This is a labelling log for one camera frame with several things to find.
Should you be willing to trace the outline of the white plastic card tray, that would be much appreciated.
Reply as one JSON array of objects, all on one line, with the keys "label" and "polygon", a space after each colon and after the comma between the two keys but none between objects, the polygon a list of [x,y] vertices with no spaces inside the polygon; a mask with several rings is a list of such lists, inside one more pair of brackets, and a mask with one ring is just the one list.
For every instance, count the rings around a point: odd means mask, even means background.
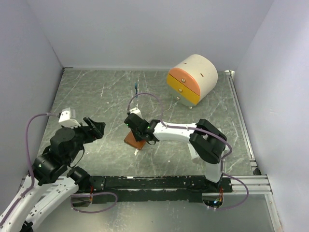
[{"label": "white plastic card tray", "polygon": [[189,152],[190,152],[190,155],[191,155],[192,162],[194,162],[194,163],[199,162],[200,161],[199,154],[196,152],[196,150],[194,149],[194,147],[191,144],[187,144],[187,145],[188,145],[188,148],[189,148]]}]

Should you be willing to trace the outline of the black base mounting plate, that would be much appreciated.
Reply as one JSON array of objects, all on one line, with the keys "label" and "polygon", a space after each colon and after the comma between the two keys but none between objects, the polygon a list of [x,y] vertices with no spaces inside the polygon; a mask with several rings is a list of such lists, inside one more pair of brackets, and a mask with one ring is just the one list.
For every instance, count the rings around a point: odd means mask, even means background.
[{"label": "black base mounting plate", "polygon": [[180,176],[81,176],[73,175],[78,193],[93,194],[94,204],[147,201],[203,202],[203,194],[231,193],[231,180],[223,177],[214,184],[202,175]]}]

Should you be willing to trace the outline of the cream mini drawer cabinet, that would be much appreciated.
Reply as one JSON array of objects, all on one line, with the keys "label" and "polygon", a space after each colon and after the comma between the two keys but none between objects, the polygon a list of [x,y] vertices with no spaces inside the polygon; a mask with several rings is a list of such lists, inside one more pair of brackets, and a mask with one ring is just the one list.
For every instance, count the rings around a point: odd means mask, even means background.
[{"label": "cream mini drawer cabinet", "polygon": [[193,54],[169,70],[167,85],[171,95],[187,107],[196,106],[218,81],[215,66],[205,57]]}]

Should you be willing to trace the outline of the blue mark on table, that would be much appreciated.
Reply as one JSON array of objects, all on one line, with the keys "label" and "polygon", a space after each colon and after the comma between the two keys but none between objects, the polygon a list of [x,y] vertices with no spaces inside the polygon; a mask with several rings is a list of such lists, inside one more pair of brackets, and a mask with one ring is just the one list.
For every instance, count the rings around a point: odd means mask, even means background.
[{"label": "blue mark on table", "polygon": [[138,97],[138,93],[139,93],[139,84],[136,82],[135,83],[135,98]]}]

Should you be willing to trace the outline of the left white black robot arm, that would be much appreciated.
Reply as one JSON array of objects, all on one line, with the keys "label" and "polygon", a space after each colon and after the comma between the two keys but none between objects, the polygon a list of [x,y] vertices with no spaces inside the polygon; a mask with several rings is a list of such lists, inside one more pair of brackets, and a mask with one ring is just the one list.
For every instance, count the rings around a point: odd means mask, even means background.
[{"label": "left white black robot arm", "polygon": [[66,198],[91,189],[90,175],[82,168],[72,166],[55,190],[41,196],[67,171],[84,145],[101,139],[106,124],[84,117],[85,125],[75,118],[59,117],[61,128],[50,140],[50,145],[34,162],[29,173],[6,210],[0,217],[2,232],[31,232]]}]

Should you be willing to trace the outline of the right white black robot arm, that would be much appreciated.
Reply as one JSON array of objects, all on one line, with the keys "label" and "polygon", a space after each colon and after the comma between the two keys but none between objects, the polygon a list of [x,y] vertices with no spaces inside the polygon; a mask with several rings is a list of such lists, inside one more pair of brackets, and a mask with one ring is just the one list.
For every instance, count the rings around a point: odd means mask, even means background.
[{"label": "right white black robot arm", "polygon": [[153,119],[150,122],[135,113],[124,120],[136,142],[157,143],[178,141],[189,145],[190,154],[199,156],[206,163],[205,188],[216,192],[222,185],[222,153],[227,145],[226,136],[206,119],[197,123],[177,124]]}]

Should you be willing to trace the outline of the brown leather card holder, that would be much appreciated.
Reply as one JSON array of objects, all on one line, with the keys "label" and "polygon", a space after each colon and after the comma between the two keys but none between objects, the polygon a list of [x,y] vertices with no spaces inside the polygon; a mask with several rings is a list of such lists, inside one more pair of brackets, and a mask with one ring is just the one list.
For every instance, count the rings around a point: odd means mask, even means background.
[{"label": "brown leather card holder", "polygon": [[145,140],[142,141],[136,141],[133,133],[130,131],[128,133],[128,135],[125,137],[124,142],[128,145],[130,145],[131,147],[137,149],[137,150],[141,150],[144,145],[146,144]]}]

